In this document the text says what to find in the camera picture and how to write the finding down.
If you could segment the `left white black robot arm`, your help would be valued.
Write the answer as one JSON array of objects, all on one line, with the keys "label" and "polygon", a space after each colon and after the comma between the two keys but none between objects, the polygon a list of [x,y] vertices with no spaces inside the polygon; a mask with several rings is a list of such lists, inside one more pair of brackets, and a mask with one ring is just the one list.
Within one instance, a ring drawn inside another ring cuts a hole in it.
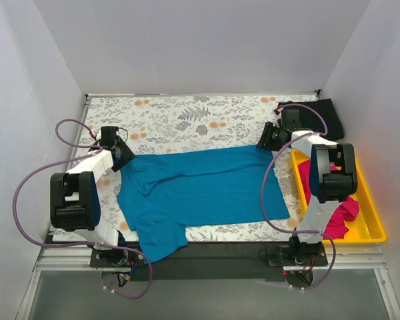
[{"label": "left white black robot arm", "polygon": [[101,217],[97,182],[108,171],[117,172],[135,158],[119,130],[116,126],[102,127],[97,142],[102,150],[93,150],[93,155],[74,168],[50,179],[52,226],[74,232],[94,248],[106,250],[105,258],[116,267],[124,265],[129,254],[122,246],[124,236]]}]

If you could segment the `teal blue t shirt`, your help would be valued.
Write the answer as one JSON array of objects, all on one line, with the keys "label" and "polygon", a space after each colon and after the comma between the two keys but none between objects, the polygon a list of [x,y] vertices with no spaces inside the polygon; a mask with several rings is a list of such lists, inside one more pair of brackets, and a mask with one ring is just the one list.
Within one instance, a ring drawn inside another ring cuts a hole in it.
[{"label": "teal blue t shirt", "polygon": [[187,245],[187,227],[262,221],[263,181],[268,218],[289,218],[276,176],[266,174],[272,158],[254,145],[138,155],[120,170],[117,202],[154,263]]}]

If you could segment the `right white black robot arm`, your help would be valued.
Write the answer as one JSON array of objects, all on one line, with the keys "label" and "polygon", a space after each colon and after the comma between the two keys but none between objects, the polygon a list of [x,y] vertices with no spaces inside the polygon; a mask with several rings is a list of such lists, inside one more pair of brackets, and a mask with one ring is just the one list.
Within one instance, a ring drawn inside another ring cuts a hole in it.
[{"label": "right white black robot arm", "polygon": [[350,143],[326,139],[327,130],[314,132],[302,126],[298,103],[277,108],[281,118],[276,125],[266,123],[258,147],[280,155],[292,148],[310,160],[307,211],[299,226],[289,231],[287,242],[265,250],[268,265],[303,265],[324,256],[325,229],[336,209],[357,190],[355,150]]}]

